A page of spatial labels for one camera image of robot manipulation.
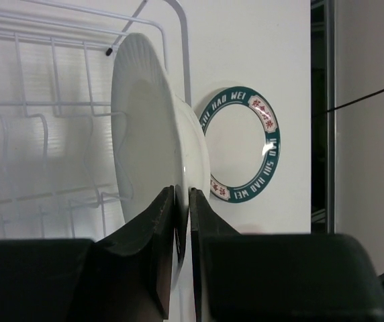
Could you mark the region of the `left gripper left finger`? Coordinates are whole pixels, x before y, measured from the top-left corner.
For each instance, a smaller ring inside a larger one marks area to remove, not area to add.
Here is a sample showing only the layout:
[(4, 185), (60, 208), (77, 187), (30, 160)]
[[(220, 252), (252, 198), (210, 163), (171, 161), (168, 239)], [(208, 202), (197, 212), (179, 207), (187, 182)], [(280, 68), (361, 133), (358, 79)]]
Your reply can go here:
[(166, 319), (174, 250), (175, 189), (163, 188), (137, 217), (96, 243), (92, 319)]

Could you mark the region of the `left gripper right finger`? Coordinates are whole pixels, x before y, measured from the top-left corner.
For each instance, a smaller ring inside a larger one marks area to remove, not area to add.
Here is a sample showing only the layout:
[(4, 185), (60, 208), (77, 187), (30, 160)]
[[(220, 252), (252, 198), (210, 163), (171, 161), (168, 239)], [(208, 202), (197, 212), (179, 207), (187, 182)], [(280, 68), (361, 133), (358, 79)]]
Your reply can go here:
[(189, 195), (193, 292), (197, 321), (243, 321), (238, 278), (228, 272), (240, 237), (209, 205), (203, 191)]

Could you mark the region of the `white ribbed plate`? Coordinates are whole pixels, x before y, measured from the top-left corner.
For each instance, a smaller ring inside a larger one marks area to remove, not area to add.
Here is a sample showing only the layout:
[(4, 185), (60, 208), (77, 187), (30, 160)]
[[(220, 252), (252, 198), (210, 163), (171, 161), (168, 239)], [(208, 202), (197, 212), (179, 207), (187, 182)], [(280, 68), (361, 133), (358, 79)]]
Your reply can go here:
[(141, 33), (126, 36), (115, 55), (111, 136), (125, 221), (143, 212), (164, 187), (175, 188), (176, 286), (187, 252), (189, 193), (210, 195), (209, 153), (198, 117), (175, 94), (152, 42)]

